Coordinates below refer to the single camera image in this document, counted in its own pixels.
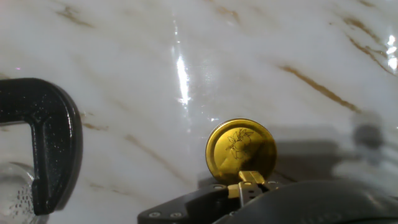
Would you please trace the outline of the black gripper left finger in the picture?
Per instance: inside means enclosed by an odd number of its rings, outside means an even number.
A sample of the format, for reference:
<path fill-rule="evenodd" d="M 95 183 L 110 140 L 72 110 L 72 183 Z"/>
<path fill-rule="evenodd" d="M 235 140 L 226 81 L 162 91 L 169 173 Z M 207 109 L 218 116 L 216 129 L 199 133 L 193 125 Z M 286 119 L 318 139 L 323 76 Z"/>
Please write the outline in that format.
<path fill-rule="evenodd" d="M 138 224 L 216 223 L 229 219 L 250 201 L 252 172 L 241 171 L 233 185 L 213 184 L 165 202 L 137 216 Z"/>

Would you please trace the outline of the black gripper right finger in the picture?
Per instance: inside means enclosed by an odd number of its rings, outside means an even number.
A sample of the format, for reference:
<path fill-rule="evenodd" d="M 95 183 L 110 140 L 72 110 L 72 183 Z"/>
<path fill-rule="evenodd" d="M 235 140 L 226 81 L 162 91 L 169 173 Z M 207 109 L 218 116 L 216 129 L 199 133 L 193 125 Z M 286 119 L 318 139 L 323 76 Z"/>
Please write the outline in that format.
<path fill-rule="evenodd" d="M 251 175 L 263 193 L 275 191 L 283 186 L 281 177 L 276 174 L 264 177 L 258 171 L 251 171 Z"/>

